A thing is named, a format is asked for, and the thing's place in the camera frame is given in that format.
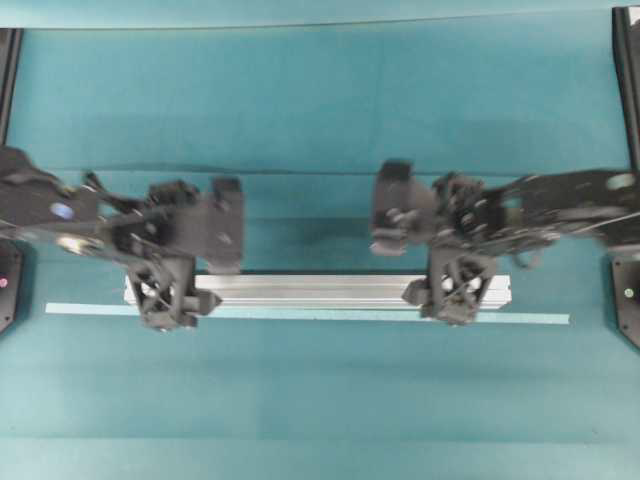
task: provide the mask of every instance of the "white strip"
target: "white strip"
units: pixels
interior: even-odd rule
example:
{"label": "white strip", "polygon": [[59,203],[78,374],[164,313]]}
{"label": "white strip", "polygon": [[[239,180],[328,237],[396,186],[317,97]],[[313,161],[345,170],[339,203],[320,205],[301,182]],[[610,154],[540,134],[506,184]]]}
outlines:
{"label": "white strip", "polygon": [[[129,305],[92,305],[85,303],[47,303],[46,313],[63,315],[139,316],[138,309]],[[220,319],[255,320],[347,320],[378,322],[425,322],[414,309],[407,310],[305,310],[265,309],[252,307],[218,307],[209,317]],[[555,313],[498,313],[480,312],[478,323],[568,325],[568,314]]]}

